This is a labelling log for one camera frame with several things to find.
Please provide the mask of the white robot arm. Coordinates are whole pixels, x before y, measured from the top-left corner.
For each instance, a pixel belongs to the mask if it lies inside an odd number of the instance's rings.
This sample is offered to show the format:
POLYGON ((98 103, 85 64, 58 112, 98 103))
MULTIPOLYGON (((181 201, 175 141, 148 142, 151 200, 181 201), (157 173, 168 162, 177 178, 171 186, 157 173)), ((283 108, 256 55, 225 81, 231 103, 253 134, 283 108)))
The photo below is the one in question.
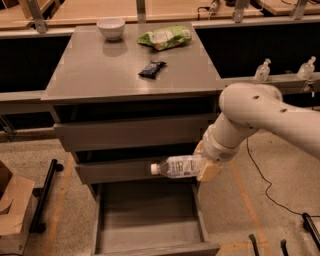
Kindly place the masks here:
POLYGON ((234 83, 219 96, 220 115, 208 126, 195 152, 205 157, 197 175, 209 181, 240 144, 258 130, 269 131, 311 156, 320 158, 320 113, 289 105, 274 86, 234 83))

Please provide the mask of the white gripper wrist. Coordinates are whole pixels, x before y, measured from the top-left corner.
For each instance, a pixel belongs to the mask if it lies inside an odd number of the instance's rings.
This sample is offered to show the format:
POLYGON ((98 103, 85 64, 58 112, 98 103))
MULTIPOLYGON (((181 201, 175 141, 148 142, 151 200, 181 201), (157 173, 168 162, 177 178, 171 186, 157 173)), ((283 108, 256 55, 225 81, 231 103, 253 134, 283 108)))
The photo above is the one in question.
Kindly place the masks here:
POLYGON ((214 127, 210 125, 203 134, 202 140, 197 144, 194 155, 203 155, 205 160, 197 175, 199 182, 207 182, 217 176, 221 171, 219 162, 230 161, 239 151, 239 147, 228 148, 214 137, 214 127))

